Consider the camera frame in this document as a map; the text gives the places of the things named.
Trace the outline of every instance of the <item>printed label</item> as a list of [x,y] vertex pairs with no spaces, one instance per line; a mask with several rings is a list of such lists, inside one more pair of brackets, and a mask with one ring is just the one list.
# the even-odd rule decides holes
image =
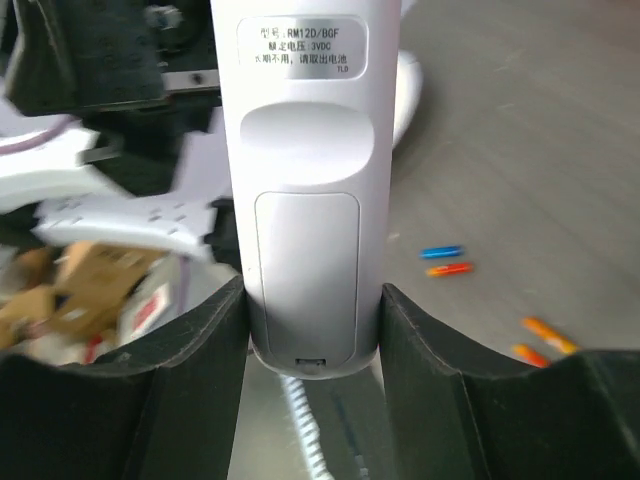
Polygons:
[[133,317],[133,337],[138,338],[144,335],[153,322],[169,307],[169,292],[169,284],[162,285],[153,292],[149,300],[136,312]]
[[241,65],[289,79],[358,77],[367,43],[366,27],[351,17],[258,17],[238,26]]

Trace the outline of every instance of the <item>white cable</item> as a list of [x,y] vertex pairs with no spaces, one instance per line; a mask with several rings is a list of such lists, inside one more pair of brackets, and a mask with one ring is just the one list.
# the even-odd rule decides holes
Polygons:
[[302,380],[280,375],[310,480],[334,480],[320,447],[320,428],[313,418]]

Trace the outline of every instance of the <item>blue battery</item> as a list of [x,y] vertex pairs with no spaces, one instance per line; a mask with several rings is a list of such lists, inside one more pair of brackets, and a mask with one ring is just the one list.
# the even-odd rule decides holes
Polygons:
[[460,245],[451,245],[449,247],[425,248],[420,256],[422,258],[447,258],[459,257],[464,253],[464,249]]

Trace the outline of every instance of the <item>gray floor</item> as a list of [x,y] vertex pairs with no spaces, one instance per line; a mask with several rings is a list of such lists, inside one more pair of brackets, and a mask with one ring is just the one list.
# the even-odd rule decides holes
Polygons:
[[[633,1],[416,5],[402,43],[427,88],[396,152],[392,282],[505,353],[543,350],[525,315],[640,347],[639,25]],[[458,243],[477,272],[427,278],[418,252]]]

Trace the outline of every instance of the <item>metal surface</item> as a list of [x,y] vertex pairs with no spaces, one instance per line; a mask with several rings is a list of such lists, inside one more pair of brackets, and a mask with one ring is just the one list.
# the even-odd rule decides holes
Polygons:
[[240,62],[298,80],[355,78],[367,64],[367,30],[357,18],[247,18],[238,26]]
[[172,93],[220,88],[218,70],[163,73],[162,79],[164,80],[164,88]]
[[278,375],[247,358],[228,480],[307,480]]

